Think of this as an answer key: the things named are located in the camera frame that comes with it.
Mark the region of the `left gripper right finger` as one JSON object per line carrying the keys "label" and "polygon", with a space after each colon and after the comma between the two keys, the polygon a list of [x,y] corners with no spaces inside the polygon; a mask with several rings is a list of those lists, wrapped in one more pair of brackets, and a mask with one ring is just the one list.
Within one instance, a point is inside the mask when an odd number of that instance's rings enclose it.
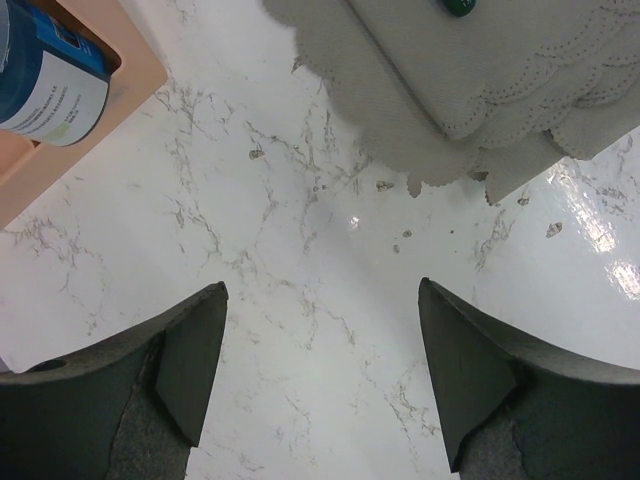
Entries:
{"label": "left gripper right finger", "polygon": [[639,373],[552,345],[419,286],[449,468],[463,479],[636,479]]}

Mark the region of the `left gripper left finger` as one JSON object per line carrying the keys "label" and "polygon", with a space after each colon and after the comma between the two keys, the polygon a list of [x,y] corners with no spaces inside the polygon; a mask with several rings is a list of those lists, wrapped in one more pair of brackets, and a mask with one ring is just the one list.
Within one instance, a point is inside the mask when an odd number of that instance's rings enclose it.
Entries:
{"label": "left gripper left finger", "polygon": [[225,284],[211,284],[89,347],[2,372],[2,478],[185,478],[227,302]]}

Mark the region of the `blue lidded jar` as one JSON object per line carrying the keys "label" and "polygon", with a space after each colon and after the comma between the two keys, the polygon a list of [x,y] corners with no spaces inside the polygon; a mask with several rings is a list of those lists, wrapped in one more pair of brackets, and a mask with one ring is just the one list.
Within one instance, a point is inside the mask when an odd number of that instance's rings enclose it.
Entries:
{"label": "blue lidded jar", "polygon": [[29,1],[1,3],[1,129],[65,147],[84,139],[107,103],[99,46]]}

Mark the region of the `grey scalloped placemat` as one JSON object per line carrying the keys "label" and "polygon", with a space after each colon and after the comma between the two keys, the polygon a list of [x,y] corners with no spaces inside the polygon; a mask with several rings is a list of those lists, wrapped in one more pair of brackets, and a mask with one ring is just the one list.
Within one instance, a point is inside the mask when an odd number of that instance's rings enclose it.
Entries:
{"label": "grey scalloped placemat", "polygon": [[464,176],[495,203],[639,124],[635,1],[268,1],[363,145],[407,189]]}

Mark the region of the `gold fork green handle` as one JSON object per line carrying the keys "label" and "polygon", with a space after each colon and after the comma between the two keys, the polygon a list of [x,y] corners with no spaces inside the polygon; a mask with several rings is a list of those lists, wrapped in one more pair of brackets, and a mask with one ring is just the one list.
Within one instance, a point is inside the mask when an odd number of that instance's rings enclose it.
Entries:
{"label": "gold fork green handle", "polygon": [[476,7],[476,0],[441,0],[445,10],[456,18],[463,18],[470,14]]}

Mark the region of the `orange plastic file organizer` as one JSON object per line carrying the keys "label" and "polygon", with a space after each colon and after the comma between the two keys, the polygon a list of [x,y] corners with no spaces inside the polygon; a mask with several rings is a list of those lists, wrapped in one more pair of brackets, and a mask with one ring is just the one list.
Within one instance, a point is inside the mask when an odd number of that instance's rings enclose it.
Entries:
{"label": "orange plastic file organizer", "polygon": [[167,80],[119,1],[1,4],[1,224]]}

